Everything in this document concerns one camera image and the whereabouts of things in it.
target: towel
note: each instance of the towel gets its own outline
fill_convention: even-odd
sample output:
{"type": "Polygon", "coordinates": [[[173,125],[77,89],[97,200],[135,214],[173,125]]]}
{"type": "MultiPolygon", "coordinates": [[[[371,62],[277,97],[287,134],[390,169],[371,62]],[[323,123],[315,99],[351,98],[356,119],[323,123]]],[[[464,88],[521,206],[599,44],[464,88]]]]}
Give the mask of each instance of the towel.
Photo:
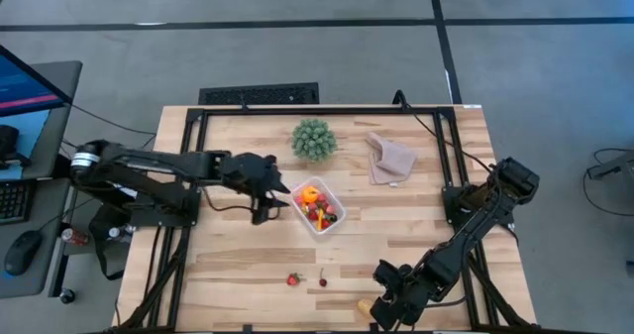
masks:
{"type": "Polygon", "coordinates": [[[416,161],[414,151],[404,145],[390,142],[374,132],[368,133],[366,141],[372,146],[370,184],[386,184],[407,179],[416,161]]]}

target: gray floor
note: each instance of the gray floor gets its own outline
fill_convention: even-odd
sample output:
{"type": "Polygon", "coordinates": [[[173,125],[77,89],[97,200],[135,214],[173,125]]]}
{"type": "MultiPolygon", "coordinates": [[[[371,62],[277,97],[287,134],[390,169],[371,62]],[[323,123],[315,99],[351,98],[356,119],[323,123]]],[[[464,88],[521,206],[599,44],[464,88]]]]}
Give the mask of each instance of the gray floor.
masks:
{"type": "MultiPolygon", "coordinates": [[[[442,0],[446,18],[634,16],[634,0],[442,0]]],[[[430,0],[4,0],[3,24],[431,18],[430,0]]],[[[517,210],[531,296],[547,327],[631,333],[634,219],[591,208],[581,175],[592,151],[634,144],[632,25],[449,27],[465,103],[482,104],[496,155],[542,176],[517,210]]],[[[28,62],[84,62],[76,103],[152,130],[160,108],[195,103],[200,87],[318,81],[323,103],[377,103],[402,88],[411,102],[448,103],[434,27],[0,33],[28,62]]],[[[72,113],[66,136],[139,145],[143,137],[72,113]]],[[[597,201],[634,212],[619,178],[592,183],[597,201]]],[[[71,259],[80,300],[0,300],[3,332],[100,330],[117,282],[92,257],[71,259]]]]}

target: green plant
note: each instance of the green plant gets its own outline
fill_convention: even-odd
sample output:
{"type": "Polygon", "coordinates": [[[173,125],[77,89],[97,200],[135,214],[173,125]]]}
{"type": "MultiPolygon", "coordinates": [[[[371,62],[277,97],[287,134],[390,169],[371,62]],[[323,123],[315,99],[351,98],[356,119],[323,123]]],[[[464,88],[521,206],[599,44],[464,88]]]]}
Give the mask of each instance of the green plant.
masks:
{"type": "Polygon", "coordinates": [[[293,130],[295,156],[311,162],[325,161],[337,149],[335,134],[321,120],[302,120],[293,130]]]}

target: clear plastic box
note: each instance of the clear plastic box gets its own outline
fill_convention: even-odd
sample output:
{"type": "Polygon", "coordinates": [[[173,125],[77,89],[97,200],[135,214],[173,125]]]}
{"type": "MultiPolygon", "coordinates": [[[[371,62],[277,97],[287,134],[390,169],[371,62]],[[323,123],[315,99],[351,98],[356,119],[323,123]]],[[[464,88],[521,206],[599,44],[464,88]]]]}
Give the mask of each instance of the clear plastic box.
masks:
{"type": "Polygon", "coordinates": [[[337,197],[335,196],[335,194],[333,194],[333,192],[330,190],[330,188],[328,188],[328,186],[326,186],[326,183],[318,176],[310,177],[310,178],[308,178],[308,180],[304,181],[299,186],[295,187],[293,189],[293,191],[291,191],[291,195],[292,195],[293,207],[295,208],[295,211],[297,212],[297,215],[301,218],[301,220],[304,222],[304,224],[306,224],[306,226],[310,229],[310,231],[312,231],[313,234],[315,234],[315,235],[325,235],[325,234],[331,232],[334,228],[336,228],[337,226],[339,226],[339,224],[341,224],[344,220],[346,220],[346,217],[348,216],[348,214],[346,212],[346,209],[339,202],[339,199],[337,199],[337,197]],[[316,187],[317,190],[319,190],[323,194],[325,194],[326,195],[326,199],[328,200],[328,203],[332,207],[335,208],[335,214],[337,215],[337,221],[335,223],[333,223],[331,226],[329,226],[326,230],[317,231],[317,228],[315,228],[313,226],[313,224],[310,222],[310,220],[308,220],[308,218],[301,211],[301,209],[299,208],[299,205],[297,205],[297,203],[295,202],[295,198],[297,196],[301,195],[302,189],[304,189],[307,186],[311,186],[311,185],[316,187]]]}

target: yellow object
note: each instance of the yellow object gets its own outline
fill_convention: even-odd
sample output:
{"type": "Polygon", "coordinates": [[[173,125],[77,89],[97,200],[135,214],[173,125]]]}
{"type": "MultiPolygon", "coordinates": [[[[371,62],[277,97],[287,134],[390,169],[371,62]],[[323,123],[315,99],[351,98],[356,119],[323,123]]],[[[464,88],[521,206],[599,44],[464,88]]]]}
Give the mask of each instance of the yellow object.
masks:
{"type": "Polygon", "coordinates": [[[361,299],[357,302],[357,310],[366,319],[374,320],[372,318],[372,315],[370,314],[370,309],[372,308],[373,304],[374,304],[374,301],[371,299],[361,299]]]}
{"type": "Polygon", "coordinates": [[[301,192],[301,198],[304,202],[313,203],[317,201],[317,196],[319,196],[319,190],[317,190],[314,186],[308,186],[301,192]]]}
{"type": "Polygon", "coordinates": [[[319,219],[317,219],[317,231],[321,231],[321,220],[324,218],[324,210],[319,209],[319,219]]]}

